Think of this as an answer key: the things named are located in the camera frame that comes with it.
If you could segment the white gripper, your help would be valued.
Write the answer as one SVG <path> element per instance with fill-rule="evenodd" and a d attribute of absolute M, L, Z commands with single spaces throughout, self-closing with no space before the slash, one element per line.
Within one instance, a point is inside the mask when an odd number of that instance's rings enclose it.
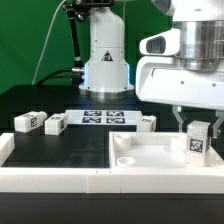
<path fill-rule="evenodd" d="M 185 68 L 180 52 L 179 29 L 140 42 L 143 57 L 136 70 L 135 92 L 141 101 L 170 104 L 180 132 L 187 121 L 181 106 L 224 110 L 224 61 L 216 68 Z"/>

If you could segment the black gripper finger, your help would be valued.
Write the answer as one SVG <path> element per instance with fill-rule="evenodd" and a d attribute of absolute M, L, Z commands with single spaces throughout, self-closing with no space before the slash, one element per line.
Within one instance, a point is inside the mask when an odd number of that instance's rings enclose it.
<path fill-rule="evenodd" d="M 213 138 L 218 138 L 219 135 L 221 134 L 220 127 L 221 127 L 222 123 L 224 122 L 224 111 L 217 110 L 216 118 L 217 118 L 217 120 L 212 125 L 212 137 Z"/>

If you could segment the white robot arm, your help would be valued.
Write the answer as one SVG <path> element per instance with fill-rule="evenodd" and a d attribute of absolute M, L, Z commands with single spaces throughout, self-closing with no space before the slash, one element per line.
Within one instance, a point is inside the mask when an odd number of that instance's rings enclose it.
<path fill-rule="evenodd" d="M 124 23 L 114 0 L 81 0 L 90 8 L 91 54 L 81 90 L 95 96 L 133 90 L 139 100 L 218 112 L 212 137 L 224 122 L 224 0 L 151 0 L 172 18 L 170 30 L 140 41 L 135 83 L 124 59 Z"/>

